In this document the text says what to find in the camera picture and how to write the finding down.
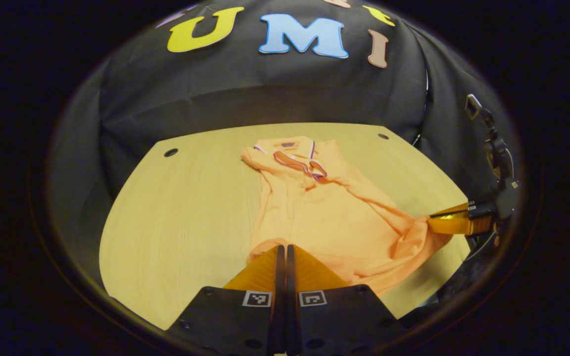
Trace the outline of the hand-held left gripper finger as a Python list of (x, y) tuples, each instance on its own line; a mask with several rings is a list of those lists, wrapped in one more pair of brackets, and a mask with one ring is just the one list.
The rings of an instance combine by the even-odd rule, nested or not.
[(199, 356), (273, 356), (284, 346), (286, 261), (278, 245), (223, 288), (204, 286), (168, 329)]
[(286, 258), (289, 356), (380, 356), (407, 332), (368, 285), (349, 285), (295, 245)]

